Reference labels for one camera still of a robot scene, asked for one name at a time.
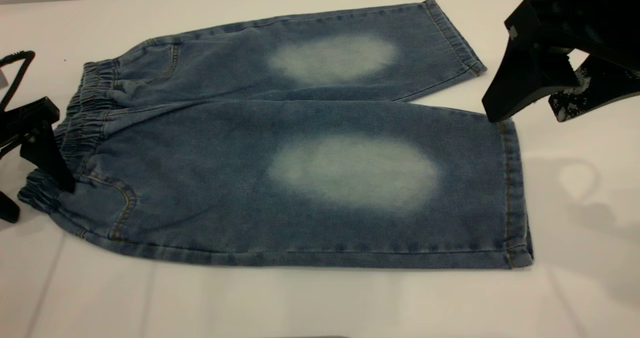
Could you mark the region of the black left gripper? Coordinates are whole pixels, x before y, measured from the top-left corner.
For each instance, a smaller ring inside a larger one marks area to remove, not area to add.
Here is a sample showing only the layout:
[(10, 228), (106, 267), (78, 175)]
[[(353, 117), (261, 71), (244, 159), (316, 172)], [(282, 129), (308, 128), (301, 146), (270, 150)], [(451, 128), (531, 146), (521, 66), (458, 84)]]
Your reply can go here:
[[(2, 150), (19, 145), (20, 156), (45, 172), (64, 192), (74, 192), (76, 181), (55, 139), (53, 124), (60, 119), (60, 110), (43, 97), (18, 108), (2, 111), (0, 143)], [(4, 192), (0, 192), (0, 219), (10, 224), (19, 221), (21, 209)]]

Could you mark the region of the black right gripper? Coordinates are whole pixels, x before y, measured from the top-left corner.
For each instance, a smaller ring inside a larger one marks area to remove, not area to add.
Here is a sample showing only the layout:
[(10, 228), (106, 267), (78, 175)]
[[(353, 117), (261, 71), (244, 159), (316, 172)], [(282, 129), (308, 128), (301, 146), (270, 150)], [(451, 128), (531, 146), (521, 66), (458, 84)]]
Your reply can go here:
[[(639, 0), (523, 0), (504, 25), (509, 41), (482, 97), (491, 123), (549, 95), (564, 123), (640, 94)], [(590, 55), (575, 72), (573, 50)]]

